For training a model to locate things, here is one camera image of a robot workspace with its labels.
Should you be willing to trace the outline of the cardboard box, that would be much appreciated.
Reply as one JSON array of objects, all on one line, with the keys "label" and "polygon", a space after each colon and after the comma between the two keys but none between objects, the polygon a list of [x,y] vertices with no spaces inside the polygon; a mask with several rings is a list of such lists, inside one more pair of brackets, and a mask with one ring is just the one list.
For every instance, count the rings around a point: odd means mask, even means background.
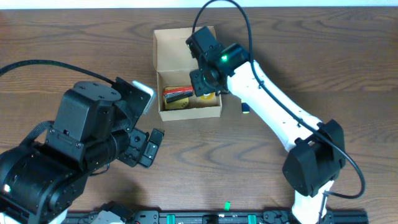
[{"label": "cardboard box", "polygon": [[163,92],[166,87],[190,86],[189,73],[198,69],[185,41],[192,29],[161,29],[153,35],[153,64],[157,73],[159,115],[162,121],[216,118],[221,115],[222,100],[214,96],[202,100],[195,95],[189,98],[188,106],[180,110],[165,110]]}]

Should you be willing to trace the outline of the red black stapler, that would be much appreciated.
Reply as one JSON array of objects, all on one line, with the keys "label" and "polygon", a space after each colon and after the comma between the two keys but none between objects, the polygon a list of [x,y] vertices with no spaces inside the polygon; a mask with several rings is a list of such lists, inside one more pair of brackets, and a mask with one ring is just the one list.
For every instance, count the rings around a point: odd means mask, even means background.
[{"label": "red black stapler", "polygon": [[178,100],[189,98],[193,96],[194,91],[192,86],[183,86],[165,90],[163,96],[167,103],[173,103]]}]

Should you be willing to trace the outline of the small green clip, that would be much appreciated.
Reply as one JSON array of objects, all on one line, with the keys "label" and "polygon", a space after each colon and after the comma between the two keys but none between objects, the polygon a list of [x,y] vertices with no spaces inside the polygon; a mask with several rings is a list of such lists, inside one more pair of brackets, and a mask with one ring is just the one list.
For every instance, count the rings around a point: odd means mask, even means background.
[{"label": "small green clip", "polygon": [[230,210],[230,206],[231,206],[230,202],[225,202],[224,211],[229,211]]}]

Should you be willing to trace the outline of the yellow sticky note pad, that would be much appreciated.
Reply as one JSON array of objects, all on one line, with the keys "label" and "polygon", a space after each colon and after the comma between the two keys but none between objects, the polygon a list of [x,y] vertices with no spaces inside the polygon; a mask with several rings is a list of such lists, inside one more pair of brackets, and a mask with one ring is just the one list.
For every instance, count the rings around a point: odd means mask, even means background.
[{"label": "yellow sticky note pad", "polygon": [[[177,87],[166,87],[164,89],[164,91],[168,90],[168,89],[172,89],[172,88],[177,88]],[[189,103],[189,98],[178,100],[178,101],[175,101],[173,103],[167,103],[165,101],[165,98],[164,98],[164,108],[165,108],[165,110],[180,110],[180,109],[184,109],[185,107],[188,106],[188,103]]]}]

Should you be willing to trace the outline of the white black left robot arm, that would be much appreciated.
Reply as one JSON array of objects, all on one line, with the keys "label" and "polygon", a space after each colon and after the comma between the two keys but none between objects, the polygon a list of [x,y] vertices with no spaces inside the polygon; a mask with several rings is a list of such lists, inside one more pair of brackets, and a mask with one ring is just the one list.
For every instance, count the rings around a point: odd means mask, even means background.
[{"label": "white black left robot arm", "polygon": [[122,79],[67,90],[53,121],[1,154],[1,222],[60,223],[88,178],[113,161],[150,167],[164,132],[145,133],[136,123],[154,99],[153,89]]}]

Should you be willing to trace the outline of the yellow blue highlighter pen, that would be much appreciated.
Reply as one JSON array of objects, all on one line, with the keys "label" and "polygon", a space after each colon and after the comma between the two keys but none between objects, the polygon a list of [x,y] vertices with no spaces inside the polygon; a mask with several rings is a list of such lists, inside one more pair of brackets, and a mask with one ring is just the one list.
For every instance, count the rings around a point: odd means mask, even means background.
[{"label": "yellow blue highlighter pen", "polygon": [[250,106],[244,100],[241,100],[241,109],[243,114],[250,113]]}]

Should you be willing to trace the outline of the black mounting rail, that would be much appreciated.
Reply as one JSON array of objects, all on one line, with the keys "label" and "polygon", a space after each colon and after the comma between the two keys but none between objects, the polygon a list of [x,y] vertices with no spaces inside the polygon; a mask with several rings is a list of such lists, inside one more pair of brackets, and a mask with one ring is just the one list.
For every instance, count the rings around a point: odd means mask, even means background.
[{"label": "black mounting rail", "polygon": [[[141,211],[128,221],[139,224],[293,224],[298,221],[287,210],[268,210],[265,212],[157,212]],[[324,224],[369,224],[364,211],[327,211],[322,218]]]}]

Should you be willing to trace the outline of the yellow adhesive tape roll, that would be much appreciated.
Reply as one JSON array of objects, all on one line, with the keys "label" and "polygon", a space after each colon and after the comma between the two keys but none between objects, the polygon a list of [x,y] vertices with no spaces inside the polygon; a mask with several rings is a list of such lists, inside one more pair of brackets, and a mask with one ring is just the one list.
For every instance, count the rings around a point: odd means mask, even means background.
[{"label": "yellow adhesive tape roll", "polygon": [[202,100],[211,100],[214,96],[215,96],[215,93],[208,93],[208,94],[202,95],[200,98]]}]

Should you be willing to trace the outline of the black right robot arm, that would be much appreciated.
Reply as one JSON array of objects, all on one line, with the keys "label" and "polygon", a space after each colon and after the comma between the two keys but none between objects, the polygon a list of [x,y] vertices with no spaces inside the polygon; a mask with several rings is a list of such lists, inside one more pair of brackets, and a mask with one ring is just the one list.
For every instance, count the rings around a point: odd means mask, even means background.
[{"label": "black right robot arm", "polygon": [[208,27],[186,41],[198,69],[190,72],[196,96],[228,90],[246,102],[273,130],[288,152],[282,172],[295,189],[293,216],[300,223],[317,223],[324,217],[323,193],[330,190],[346,161],[342,127],[321,122],[278,89],[250,62],[239,44],[225,47]]}]

